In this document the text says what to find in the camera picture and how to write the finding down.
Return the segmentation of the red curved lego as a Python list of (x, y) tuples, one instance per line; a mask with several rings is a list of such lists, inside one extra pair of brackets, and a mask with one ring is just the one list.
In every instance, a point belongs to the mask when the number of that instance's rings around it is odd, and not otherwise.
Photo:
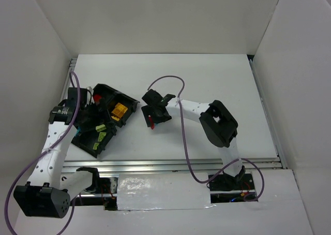
[(151, 129), (155, 128), (155, 123), (151, 117), (149, 117), (150, 123), (151, 123)]

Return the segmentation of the light green slope lego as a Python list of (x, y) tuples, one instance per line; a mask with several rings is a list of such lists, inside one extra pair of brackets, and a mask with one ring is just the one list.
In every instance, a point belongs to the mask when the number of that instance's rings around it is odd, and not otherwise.
[(98, 125), (98, 126), (96, 126), (95, 127), (95, 130), (96, 130), (96, 132), (101, 132), (101, 131), (104, 131), (104, 130), (106, 130), (107, 128), (106, 128), (106, 126), (104, 125), (104, 124), (102, 124), (102, 125)]

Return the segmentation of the orange-yellow lego brick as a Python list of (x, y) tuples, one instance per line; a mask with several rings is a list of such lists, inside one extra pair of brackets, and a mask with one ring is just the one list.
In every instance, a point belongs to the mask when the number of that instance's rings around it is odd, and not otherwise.
[(120, 118), (115, 117), (115, 116), (111, 116), (111, 118), (112, 118), (113, 120), (117, 121), (117, 122), (121, 120)]

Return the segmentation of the orange flower lego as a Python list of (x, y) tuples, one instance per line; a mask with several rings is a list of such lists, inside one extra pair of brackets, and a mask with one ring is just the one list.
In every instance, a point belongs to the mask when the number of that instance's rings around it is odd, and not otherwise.
[(124, 116), (127, 110), (128, 108), (125, 105), (117, 103), (114, 109), (111, 111), (111, 116), (114, 117), (114, 119), (119, 120)]

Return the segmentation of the red lego with flower print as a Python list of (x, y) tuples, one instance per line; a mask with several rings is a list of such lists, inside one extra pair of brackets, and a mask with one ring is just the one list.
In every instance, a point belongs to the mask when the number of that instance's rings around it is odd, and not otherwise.
[(95, 103), (100, 102), (100, 99), (101, 99), (101, 98), (102, 98), (102, 97), (101, 97), (100, 95), (97, 95), (97, 94), (93, 96), (93, 99), (94, 99), (94, 102), (95, 102)]

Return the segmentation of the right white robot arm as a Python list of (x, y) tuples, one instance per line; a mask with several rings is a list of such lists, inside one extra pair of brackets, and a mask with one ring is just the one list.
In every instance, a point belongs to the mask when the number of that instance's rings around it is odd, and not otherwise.
[[(142, 99), (146, 103), (142, 107), (142, 112), (148, 127), (154, 128), (156, 124), (167, 122), (173, 117), (180, 118), (186, 163), (191, 175), (198, 183), (211, 184), (220, 175), (223, 178), (225, 190), (233, 190), (240, 184), (245, 174), (245, 166), (237, 149), (238, 122), (222, 102), (218, 100), (210, 104), (193, 102), (172, 94), (163, 97), (152, 89), (148, 90)], [(220, 153), (223, 167), (207, 180), (199, 180), (191, 166), (185, 135), (185, 119), (201, 124), (208, 141)]]

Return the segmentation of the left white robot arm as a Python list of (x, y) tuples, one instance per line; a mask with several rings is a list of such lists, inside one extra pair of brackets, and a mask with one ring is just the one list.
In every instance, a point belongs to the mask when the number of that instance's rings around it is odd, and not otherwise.
[(80, 167), (67, 178), (61, 176), (69, 146), (77, 132), (76, 119), (91, 97), (88, 89), (70, 87), (67, 99), (51, 110), (43, 156), (35, 163), (27, 182), (16, 186), (13, 192), (26, 216), (63, 218), (78, 194), (100, 193), (111, 186), (109, 179), (100, 177), (97, 168)]

